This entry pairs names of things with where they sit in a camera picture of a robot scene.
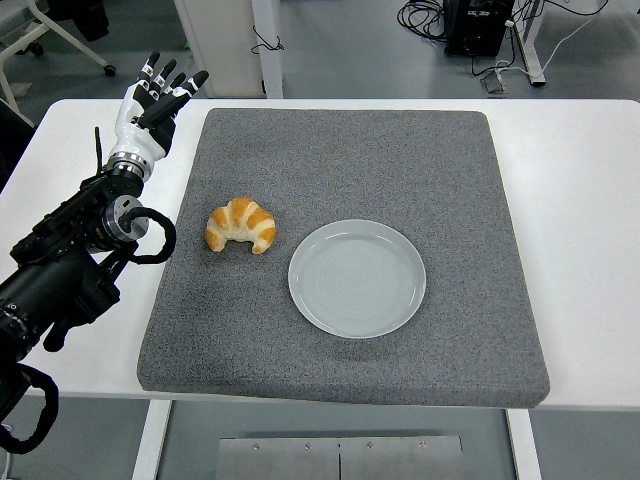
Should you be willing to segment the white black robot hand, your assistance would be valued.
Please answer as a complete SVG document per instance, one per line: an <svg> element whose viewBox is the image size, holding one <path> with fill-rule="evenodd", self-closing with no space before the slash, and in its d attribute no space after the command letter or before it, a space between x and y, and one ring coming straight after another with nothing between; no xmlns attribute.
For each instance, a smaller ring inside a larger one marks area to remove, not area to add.
<svg viewBox="0 0 640 480"><path fill-rule="evenodd" d="M127 152L146 162L166 157L179 111L209 78L206 70L191 77L180 73L171 78L177 62L172 59L156 70L159 59L160 54L152 52L125 92L115 124L117 143L111 151L113 155Z"/></svg>

